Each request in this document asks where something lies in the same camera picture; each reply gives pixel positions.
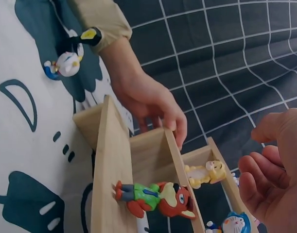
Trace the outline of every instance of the yellow cat toy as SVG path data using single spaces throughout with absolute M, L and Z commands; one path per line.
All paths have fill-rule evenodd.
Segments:
M 226 178 L 225 165 L 219 161 L 207 161 L 205 166 L 185 165 L 191 187 L 198 189 L 202 183 L 217 183 Z

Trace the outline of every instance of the wooden shelf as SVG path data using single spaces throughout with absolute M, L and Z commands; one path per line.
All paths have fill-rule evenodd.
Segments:
M 179 182 L 186 186 L 194 201 L 197 218 L 192 220 L 195 233 L 205 233 L 205 225 L 191 188 L 184 165 L 204 165 L 212 159 L 225 163 L 212 138 L 208 145 L 180 154 L 173 133 L 164 128 L 129 138 L 128 128 L 110 96 L 104 103 L 73 117 L 77 127 L 93 149 L 96 149 L 92 190 L 91 233 L 136 233 L 136 218 L 124 203 L 113 198 L 113 185 L 123 183 L 149 185 L 162 181 Z M 222 185 L 232 208 L 237 213 L 251 214 L 242 203 L 239 189 L 226 166 L 227 177 Z M 258 233 L 254 222 L 252 233 Z

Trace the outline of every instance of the sleeve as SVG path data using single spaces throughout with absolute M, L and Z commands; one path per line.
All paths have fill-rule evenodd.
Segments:
M 121 37 L 131 38 L 131 27 L 119 6 L 113 0 L 68 0 L 83 26 L 83 30 L 96 27 L 102 34 L 98 45 L 92 47 L 98 53 Z

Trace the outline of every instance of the bed sheet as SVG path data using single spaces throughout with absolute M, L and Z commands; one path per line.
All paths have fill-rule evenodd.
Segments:
M 0 233 L 88 233 L 95 153 L 72 116 L 110 94 L 133 130 L 89 47 L 74 77 L 45 76 L 68 37 L 57 15 L 82 32 L 65 0 L 0 0 Z
M 213 137 L 239 175 L 239 158 L 264 146 L 250 139 L 253 127 L 267 113 L 297 107 L 297 0 L 116 3 L 133 28 L 131 44 L 142 67 L 186 114 L 182 153 Z M 204 222 L 221 224 L 231 209 L 219 183 L 202 186 L 196 198 Z M 154 233 L 192 232 L 179 217 L 149 213 L 148 220 Z

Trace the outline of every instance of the toy figurine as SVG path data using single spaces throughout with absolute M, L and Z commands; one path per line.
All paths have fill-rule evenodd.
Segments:
M 237 184 L 237 186 L 239 186 L 239 178 L 236 177 L 236 174 L 235 174 L 234 172 L 233 172 L 231 175 L 232 175 L 232 177 L 233 177 L 235 183 Z M 258 226 L 258 225 L 261 223 L 261 222 L 260 222 L 259 220 L 257 220 L 254 216 L 253 216 L 253 221 L 254 221 L 254 223 L 256 224 L 256 226 Z
M 75 52 L 65 52 L 59 56 L 56 62 L 45 62 L 45 73 L 52 80 L 57 80 L 59 74 L 64 77 L 73 76 L 79 71 L 81 59 L 82 57 Z
M 58 48 L 58 59 L 56 62 L 46 61 L 44 71 L 48 78 L 59 80 L 59 75 L 71 77 L 80 69 L 80 62 L 84 55 L 82 44 L 96 46 L 101 38 L 101 32 L 93 27 L 77 36 L 74 30 L 69 31 L 70 37 L 63 40 Z
M 194 189 L 202 183 L 217 183 L 226 178 L 225 165 L 219 160 L 207 161 L 205 166 L 185 165 L 185 172 Z
M 230 212 L 223 221 L 222 227 L 217 228 L 211 221 L 207 223 L 206 233 L 251 233 L 251 223 L 245 213 Z
M 205 233 L 222 233 L 221 227 L 217 227 L 212 221 L 207 222 Z
M 144 217 L 144 211 L 153 211 L 156 207 L 168 217 L 196 218 L 188 189 L 177 183 L 153 183 L 146 187 L 139 183 L 122 184 L 118 181 L 115 191 L 115 199 L 125 201 L 128 210 L 138 218 Z

